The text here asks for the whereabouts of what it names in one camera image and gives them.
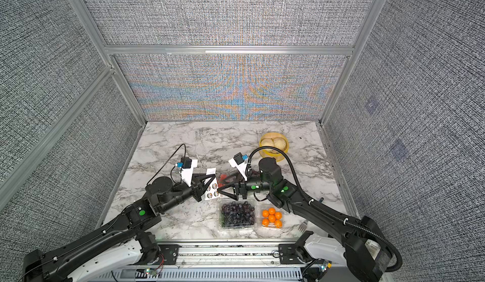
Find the white sticker sheet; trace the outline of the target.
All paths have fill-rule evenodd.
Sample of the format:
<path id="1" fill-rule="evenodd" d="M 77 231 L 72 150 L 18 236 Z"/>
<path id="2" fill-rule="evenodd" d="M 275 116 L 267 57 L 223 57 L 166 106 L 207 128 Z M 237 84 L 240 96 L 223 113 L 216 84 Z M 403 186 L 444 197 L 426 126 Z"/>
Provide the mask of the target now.
<path id="1" fill-rule="evenodd" d="M 215 175 L 216 168 L 207 168 L 206 174 Z M 206 201 L 218 199 L 220 197 L 220 194 L 217 192 L 219 188 L 217 177 L 214 177 L 214 179 L 209 178 L 209 180 L 210 180 L 209 186 L 205 192 L 205 195 L 203 196 L 204 200 Z"/>

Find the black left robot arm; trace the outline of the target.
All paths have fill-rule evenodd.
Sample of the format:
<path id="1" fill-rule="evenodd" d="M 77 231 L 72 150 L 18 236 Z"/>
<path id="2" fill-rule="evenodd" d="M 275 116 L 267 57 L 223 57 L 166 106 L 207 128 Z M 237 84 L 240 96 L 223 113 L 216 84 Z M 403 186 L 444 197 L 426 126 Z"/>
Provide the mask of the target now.
<path id="1" fill-rule="evenodd" d="M 49 252 L 36 249 L 27 254 L 20 281 L 89 281 L 126 265 L 157 262 L 160 247 L 150 228 L 187 199 L 201 201 L 214 179 L 214 174 L 199 173 L 189 184 L 156 178 L 145 187 L 141 199 L 105 225 Z"/>

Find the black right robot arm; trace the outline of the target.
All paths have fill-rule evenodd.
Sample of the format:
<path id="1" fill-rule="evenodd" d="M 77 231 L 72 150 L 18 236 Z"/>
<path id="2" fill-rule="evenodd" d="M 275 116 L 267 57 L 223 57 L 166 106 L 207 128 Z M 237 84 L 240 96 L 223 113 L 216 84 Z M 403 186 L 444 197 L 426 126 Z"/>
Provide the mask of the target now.
<path id="1" fill-rule="evenodd" d="M 300 260 L 314 264 L 318 259 L 338 262 L 343 260 L 359 281 L 380 281 L 384 273 L 399 270 L 403 258 L 394 244 L 385 238 L 371 218 L 361 219 L 346 215 L 315 200 L 282 175 L 273 158 L 259 162 L 259 173 L 253 173 L 246 155 L 237 155 L 229 161 L 237 172 L 234 181 L 228 181 L 218 192 L 233 200 L 246 199 L 250 192 L 267 191 L 266 200 L 276 208 L 300 216 L 324 230 L 341 246 L 334 256 L 327 250 L 317 250 L 318 238 L 312 231 L 304 232 L 294 244 Z"/>

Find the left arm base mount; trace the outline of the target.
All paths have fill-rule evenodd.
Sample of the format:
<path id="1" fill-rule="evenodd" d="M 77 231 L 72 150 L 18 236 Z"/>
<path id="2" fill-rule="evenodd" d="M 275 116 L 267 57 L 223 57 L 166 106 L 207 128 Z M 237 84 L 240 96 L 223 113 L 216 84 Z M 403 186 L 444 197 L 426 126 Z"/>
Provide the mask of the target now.
<path id="1" fill-rule="evenodd" d="M 159 244 L 159 252 L 156 255 L 156 259 L 151 263 L 151 265 L 175 265 L 178 260 L 179 249 L 181 248 L 178 244 Z"/>

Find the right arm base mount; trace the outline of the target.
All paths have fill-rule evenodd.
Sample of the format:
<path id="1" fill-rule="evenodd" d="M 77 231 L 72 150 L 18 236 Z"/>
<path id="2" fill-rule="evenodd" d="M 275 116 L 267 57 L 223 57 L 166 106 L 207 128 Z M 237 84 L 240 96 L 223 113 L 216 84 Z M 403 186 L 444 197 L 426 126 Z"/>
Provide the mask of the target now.
<path id="1" fill-rule="evenodd" d="M 283 265 L 304 264 L 296 253 L 295 244 L 279 244 L 278 246 L 279 261 Z"/>

